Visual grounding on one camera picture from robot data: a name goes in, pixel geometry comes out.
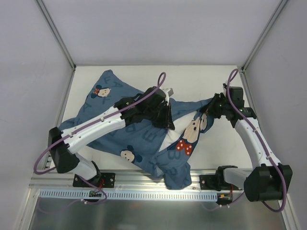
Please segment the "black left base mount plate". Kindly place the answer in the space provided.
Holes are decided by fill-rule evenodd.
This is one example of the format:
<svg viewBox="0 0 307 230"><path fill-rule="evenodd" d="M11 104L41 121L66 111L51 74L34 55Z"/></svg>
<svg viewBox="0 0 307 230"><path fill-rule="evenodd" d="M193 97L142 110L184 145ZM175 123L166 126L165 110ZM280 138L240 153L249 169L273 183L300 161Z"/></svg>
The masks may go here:
<svg viewBox="0 0 307 230"><path fill-rule="evenodd" d="M74 175L73 187L92 187L97 188L114 188L115 173L112 172L101 172L98 176L90 180L83 180L80 176Z"/></svg>

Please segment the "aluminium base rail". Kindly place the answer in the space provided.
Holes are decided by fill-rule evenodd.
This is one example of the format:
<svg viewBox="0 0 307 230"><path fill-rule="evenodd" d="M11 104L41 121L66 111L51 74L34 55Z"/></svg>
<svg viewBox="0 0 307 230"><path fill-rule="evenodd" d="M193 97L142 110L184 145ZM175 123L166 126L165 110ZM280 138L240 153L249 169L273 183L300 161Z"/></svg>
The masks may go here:
<svg viewBox="0 0 307 230"><path fill-rule="evenodd" d="M114 173L114 188L120 191L168 191L163 178L155 178L152 175L140 170L102 170L103 173ZM192 184L183 189L183 192L200 190L200 175L214 175L213 170L191 170ZM74 174L59 174L51 171L43 175L33 174L29 188L74 188Z"/></svg>

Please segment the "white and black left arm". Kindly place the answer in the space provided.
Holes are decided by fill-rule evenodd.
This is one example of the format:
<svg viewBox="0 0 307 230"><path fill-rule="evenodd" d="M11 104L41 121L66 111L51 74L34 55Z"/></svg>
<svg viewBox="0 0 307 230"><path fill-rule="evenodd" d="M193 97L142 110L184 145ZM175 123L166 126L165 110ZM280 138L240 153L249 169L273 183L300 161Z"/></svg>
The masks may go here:
<svg viewBox="0 0 307 230"><path fill-rule="evenodd" d="M102 114L72 128L49 131L48 148L58 173L74 173L90 187L100 183L97 165L78 154L94 140L142 120L157 128L174 129L170 96L171 88L151 87L145 93L125 97Z"/></svg>

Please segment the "left aluminium frame post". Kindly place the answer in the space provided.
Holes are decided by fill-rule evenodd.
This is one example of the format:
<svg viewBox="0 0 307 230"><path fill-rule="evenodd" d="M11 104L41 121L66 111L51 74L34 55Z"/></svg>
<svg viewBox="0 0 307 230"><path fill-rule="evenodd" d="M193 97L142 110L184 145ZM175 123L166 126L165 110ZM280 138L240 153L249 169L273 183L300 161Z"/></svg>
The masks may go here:
<svg viewBox="0 0 307 230"><path fill-rule="evenodd" d="M62 38L62 36L60 35L59 33L59 30L54 22L54 20L52 19L52 16L46 6L46 4L44 3L43 0L35 0L35 3L38 7L38 9L40 10L40 12L42 13L49 29L51 30L51 33L54 37L54 39L56 40L58 46L60 47L65 59L67 60L70 68L75 71L76 69L76 64L75 62L73 61L73 58L71 57L68 49L67 49L67 46L65 45L65 42Z"/></svg>

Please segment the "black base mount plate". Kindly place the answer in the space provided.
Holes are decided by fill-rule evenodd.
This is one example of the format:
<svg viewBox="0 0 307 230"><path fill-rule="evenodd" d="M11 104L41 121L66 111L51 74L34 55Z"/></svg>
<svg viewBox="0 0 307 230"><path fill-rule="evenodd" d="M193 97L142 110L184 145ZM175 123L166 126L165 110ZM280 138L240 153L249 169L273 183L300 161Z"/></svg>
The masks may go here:
<svg viewBox="0 0 307 230"><path fill-rule="evenodd" d="M98 176L90 180L83 180L80 176L74 175L73 187L92 187L97 188L114 188L115 173L112 172L101 172Z"/></svg>
<svg viewBox="0 0 307 230"><path fill-rule="evenodd" d="M199 176L199 184L201 190L215 190L215 191L222 191L222 190L235 190L239 191L240 188L236 187L233 184L229 184L224 180L218 178L218 176L213 174L202 174Z"/></svg>

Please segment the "aluminium frame post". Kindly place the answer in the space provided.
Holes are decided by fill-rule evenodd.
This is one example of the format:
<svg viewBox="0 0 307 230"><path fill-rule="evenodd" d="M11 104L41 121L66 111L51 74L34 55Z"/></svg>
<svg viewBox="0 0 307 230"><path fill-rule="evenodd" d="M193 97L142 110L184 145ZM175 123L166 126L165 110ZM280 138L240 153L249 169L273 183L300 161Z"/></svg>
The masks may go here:
<svg viewBox="0 0 307 230"><path fill-rule="evenodd" d="M248 55L246 61L241 67L242 72L245 72L249 65L251 64L253 58L258 53L259 49L261 48L263 42L265 41L266 37L268 36L269 32L275 25L276 21L279 19L280 15L282 14L283 10L287 6L289 0L280 0L278 5L276 6L275 10L273 11L271 17L269 18L268 22L266 23L264 29L262 30L261 34L259 35L255 45L253 46L250 54Z"/></svg>
<svg viewBox="0 0 307 230"><path fill-rule="evenodd" d="M44 3L43 0L35 0L35 3L38 7L38 9L40 10L40 12L42 13L49 29L51 30L51 33L54 37L54 39L56 40L58 46L60 47L65 59L67 60L70 68L75 71L76 69L76 64L75 62L73 61L73 58L71 57L68 49L67 49L67 46L65 45L65 42L62 38L62 36L60 35L59 33L59 30L54 22L54 20L52 19L52 16L46 6L46 4Z"/></svg>

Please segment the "right aluminium frame post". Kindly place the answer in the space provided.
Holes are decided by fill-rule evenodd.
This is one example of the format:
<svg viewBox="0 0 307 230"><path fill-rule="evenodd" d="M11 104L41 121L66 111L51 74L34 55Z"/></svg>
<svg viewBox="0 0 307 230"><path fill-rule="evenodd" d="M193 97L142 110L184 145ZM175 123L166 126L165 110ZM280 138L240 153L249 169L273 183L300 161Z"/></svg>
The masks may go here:
<svg viewBox="0 0 307 230"><path fill-rule="evenodd" d="M263 42L265 41L266 37L268 36L269 32L275 25L276 21L279 19L280 15L282 14L283 10L287 6L289 0L280 0L278 5L276 6L275 10L273 11L271 17L269 18L268 22L266 23L264 29L262 30L261 34L259 35L255 45L253 46L250 54L248 55L246 61L241 67L242 72L245 72L249 65L251 64L253 58L258 53L259 49L261 48Z"/></svg>

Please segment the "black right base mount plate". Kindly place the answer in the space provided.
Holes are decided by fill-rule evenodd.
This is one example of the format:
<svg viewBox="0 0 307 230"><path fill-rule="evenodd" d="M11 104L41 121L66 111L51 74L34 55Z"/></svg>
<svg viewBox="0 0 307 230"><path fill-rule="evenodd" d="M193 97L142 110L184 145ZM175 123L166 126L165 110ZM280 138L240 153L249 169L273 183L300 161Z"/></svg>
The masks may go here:
<svg viewBox="0 0 307 230"><path fill-rule="evenodd" d="M215 190L215 191L222 191L222 190L235 190L239 191L240 188L236 187L233 184L229 184L224 180L218 178L218 176L213 174L202 174L199 176L199 184L201 190Z"/></svg>

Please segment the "blue cartoon print pillowcase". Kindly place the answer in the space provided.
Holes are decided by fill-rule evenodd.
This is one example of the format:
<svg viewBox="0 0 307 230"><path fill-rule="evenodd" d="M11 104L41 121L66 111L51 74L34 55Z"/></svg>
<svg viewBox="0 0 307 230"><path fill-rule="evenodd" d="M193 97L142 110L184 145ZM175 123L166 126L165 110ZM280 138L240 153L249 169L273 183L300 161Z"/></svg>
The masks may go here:
<svg viewBox="0 0 307 230"><path fill-rule="evenodd" d="M103 72L86 96L76 117L61 123L60 130L71 128L94 118L113 106L120 99L142 93L120 80L112 70ZM159 151L167 129L156 128L151 121L129 125L104 135L88 146L99 151L120 156L156 178L163 178L170 190L181 190L191 185L189 158L200 139L213 125L214 118L203 113L202 108L210 99L197 102L170 100L173 122L191 112L196 112L179 139Z"/></svg>

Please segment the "white pillow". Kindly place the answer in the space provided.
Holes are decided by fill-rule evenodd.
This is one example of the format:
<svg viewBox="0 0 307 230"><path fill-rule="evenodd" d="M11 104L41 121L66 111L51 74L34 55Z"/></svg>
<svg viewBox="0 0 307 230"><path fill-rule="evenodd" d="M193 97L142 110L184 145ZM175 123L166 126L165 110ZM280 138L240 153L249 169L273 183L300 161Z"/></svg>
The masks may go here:
<svg viewBox="0 0 307 230"><path fill-rule="evenodd" d="M179 137L182 135L186 127L193 120L195 114L196 112L191 112L174 121L175 129L174 130L169 129L167 131L166 136L160 146L159 151L166 149L167 147L169 147L171 144L173 144L179 139Z"/></svg>

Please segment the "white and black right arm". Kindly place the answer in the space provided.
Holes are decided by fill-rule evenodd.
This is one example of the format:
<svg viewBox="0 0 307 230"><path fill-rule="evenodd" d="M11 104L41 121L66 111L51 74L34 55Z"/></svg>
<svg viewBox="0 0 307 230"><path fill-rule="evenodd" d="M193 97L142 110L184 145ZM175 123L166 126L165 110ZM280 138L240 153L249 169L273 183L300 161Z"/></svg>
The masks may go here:
<svg viewBox="0 0 307 230"><path fill-rule="evenodd" d="M236 166L220 166L215 184L226 189L231 184L244 190L250 202L265 202L286 198L293 171L283 165L267 144L252 108L245 107L241 87L224 87L206 106L206 114L214 118L225 116L241 137L249 154L252 170L246 172Z"/></svg>

